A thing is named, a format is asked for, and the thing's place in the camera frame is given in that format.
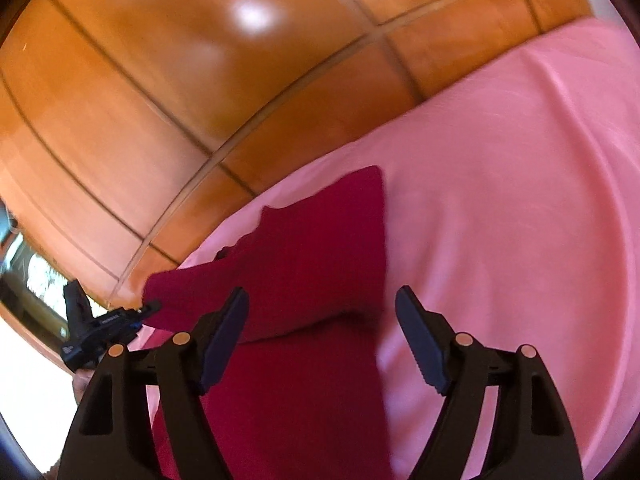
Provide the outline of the person's left hand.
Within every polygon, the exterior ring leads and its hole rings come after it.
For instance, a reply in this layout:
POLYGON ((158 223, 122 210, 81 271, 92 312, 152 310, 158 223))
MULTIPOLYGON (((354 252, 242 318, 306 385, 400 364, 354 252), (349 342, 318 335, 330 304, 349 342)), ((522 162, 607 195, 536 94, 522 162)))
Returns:
POLYGON ((94 375, 94 370, 85 370, 84 368, 74 373, 74 376, 72 379, 72 388, 73 388, 74 399, 77 405, 80 404, 82 397, 84 396, 88 388, 88 385, 90 384, 91 379, 93 378, 93 375, 94 375))

